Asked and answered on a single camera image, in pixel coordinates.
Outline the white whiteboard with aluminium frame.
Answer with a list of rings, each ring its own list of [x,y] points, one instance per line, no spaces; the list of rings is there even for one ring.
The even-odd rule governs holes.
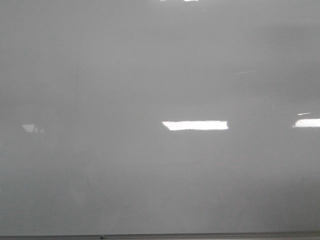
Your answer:
[[[319,229],[319,1],[1,1],[1,235]]]

